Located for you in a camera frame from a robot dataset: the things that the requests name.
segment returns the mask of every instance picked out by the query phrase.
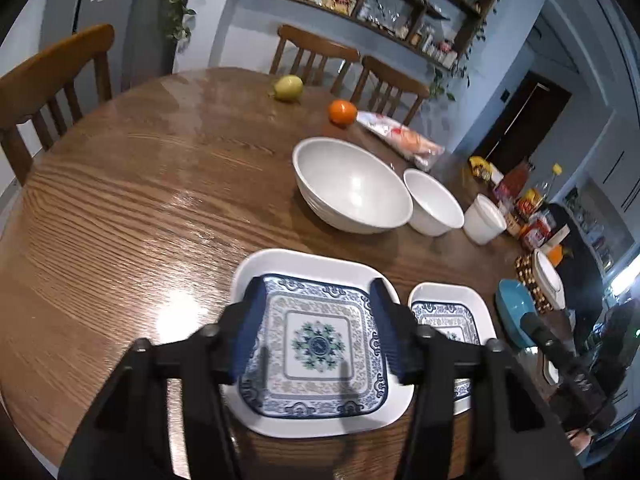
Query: wooden chair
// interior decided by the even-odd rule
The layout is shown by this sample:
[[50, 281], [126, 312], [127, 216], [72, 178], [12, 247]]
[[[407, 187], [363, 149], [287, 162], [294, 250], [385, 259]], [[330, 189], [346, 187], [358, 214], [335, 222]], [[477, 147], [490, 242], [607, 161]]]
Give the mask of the wooden chair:
[[113, 44], [111, 25], [95, 25], [30, 57], [0, 78], [0, 146], [18, 181], [24, 185], [32, 161], [16, 124], [33, 122], [45, 150], [53, 145], [40, 109], [46, 104], [53, 123], [62, 136], [66, 124], [56, 99], [64, 89], [73, 122], [82, 118], [74, 78], [92, 59], [98, 100], [111, 99], [111, 81], [107, 51]]
[[278, 65], [280, 64], [280, 60], [282, 59], [282, 53], [284, 52], [285, 44], [287, 43], [287, 41], [290, 41], [298, 48], [296, 59], [294, 59], [293, 66], [290, 70], [291, 74], [297, 74], [298, 69], [300, 68], [300, 61], [302, 61], [302, 55], [304, 54], [305, 50], [309, 51], [309, 58], [306, 62], [304, 72], [302, 73], [302, 76], [300, 78], [302, 79], [302, 82], [304, 84], [306, 84], [306, 82], [309, 80], [309, 76], [311, 76], [314, 61], [316, 60], [316, 56], [318, 54], [322, 57], [320, 59], [320, 64], [316, 68], [314, 78], [311, 81], [312, 84], [321, 83], [324, 67], [326, 66], [326, 62], [329, 58], [338, 58], [344, 60], [344, 64], [340, 67], [340, 71], [338, 72], [338, 77], [335, 79], [334, 85], [331, 87], [331, 93], [334, 95], [340, 91], [342, 82], [344, 81], [344, 77], [347, 75], [347, 71], [349, 70], [351, 63], [360, 61], [360, 53], [356, 49], [351, 48], [350, 46], [344, 46], [339, 43], [334, 43], [327, 38], [316, 36], [311, 32], [292, 27], [291, 25], [280, 25], [280, 27], [278, 28], [278, 36], [280, 36], [280, 43], [278, 44], [276, 54], [273, 57], [273, 62], [271, 63], [271, 69], [269, 70], [269, 73], [276, 73]]
[[[402, 94], [405, 92], [409, 94], [415, 94], [415, 103], [402, 122], [402, 124], [408, 125], [414, 118], [414, 115], [420, 109], [422, 101], [429, 98], [429, 87], [423, 85], [415, 79], [411, 79], [409, 76], [403, 74], [402, 72], [398, 72], [398, 70], [396, 70], [395, 68], [391, 68], [389, 65], [386, 65], [380, 60], [377, 60], [375, 57], [363, 57], [362, 66], [364, 68], [362, 70], [362, 74], [360, 74], [360, 79], [358, 80], [356, 89], [353, 91], [353, 95], [351, 96], [351, 102], [356, 106], [358, 105], [358, 102], [362, 97], [364, 85], [366, 84], [367, 78], [369, 77], [369, 73], [373, 73], [373, 75], [376, 76], [378, 80], [378, 84], [376, 85], [376, 89], [373, 91], [373, 95], [371, 96], [371, 99], [367, 104], [367, 109], [369, 111], [373, 111], [376, 102], [380, 100], [378, 108], [376, 109], [376, 113], [383, 113], [385, 106], [389, 104], [389, 99], [391, 99], [391, 91], [393, 90], [393, 88], [395, 88], [396, 95], [393, 97], [393, 99], [391, 99], [390, 108], [387, 112], [387, 115], [389, 117], [393, 117], [393, 114], [396, 112], [396, 108], [398, 108], [398, 104], [400, 103]], [[384, 94], [382, 94], [383, 83], [386, 83]]]

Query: cabinet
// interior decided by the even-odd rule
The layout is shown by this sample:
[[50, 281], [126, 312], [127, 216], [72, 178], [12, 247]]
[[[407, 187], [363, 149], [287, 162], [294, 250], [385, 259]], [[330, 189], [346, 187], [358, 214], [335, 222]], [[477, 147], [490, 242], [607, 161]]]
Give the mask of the cabinet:
[[621, 215], [631, 210], [640, 202], [636, 195], [640, 189], [640, 130], [615, 115], [590, 162], [589, 174]]

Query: refrigerator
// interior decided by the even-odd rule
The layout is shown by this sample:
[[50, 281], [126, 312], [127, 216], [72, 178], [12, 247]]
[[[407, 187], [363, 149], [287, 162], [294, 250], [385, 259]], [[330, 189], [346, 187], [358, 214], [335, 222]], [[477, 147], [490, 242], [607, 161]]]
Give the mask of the refrigerator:
[[[40, 49], [84, 28], [111, 23], [115, 39], [108, 58], [114, 96], [149, 79], [169, 74], [175, 42], [162, 30], [163, 0], [47, 0]], [[89, 63], [75, 79], [82, 113], [97, 104], [94, 67]]]

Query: food package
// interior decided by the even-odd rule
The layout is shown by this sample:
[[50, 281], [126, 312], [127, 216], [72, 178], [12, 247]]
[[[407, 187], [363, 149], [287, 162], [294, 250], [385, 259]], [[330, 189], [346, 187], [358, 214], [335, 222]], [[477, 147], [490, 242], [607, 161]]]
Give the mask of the food package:
[[469, 158], [469, 164], [474, 177], [486, 182], [491, 180], [492, 165], [490, 162], [487, 162], [481, 156], [472, 156]]
[[355, 6], [356, 0], [334, 0], [333, 10], [350, 16]]
[[421, 171], [429, 171], [444, 148], [404, 124], [381, 114], [358, 112], [358, 122], [381, 137], [406, 160]]

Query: wooden door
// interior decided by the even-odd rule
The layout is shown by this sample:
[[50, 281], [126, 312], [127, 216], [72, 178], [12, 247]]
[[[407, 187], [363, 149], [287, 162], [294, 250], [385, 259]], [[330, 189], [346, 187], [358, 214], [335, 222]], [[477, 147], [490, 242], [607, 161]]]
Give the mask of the wooden door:
[[507, 173], [529, 158], [569, 102], [571, 93], [548, 79], [527, 73], [476, 155]]

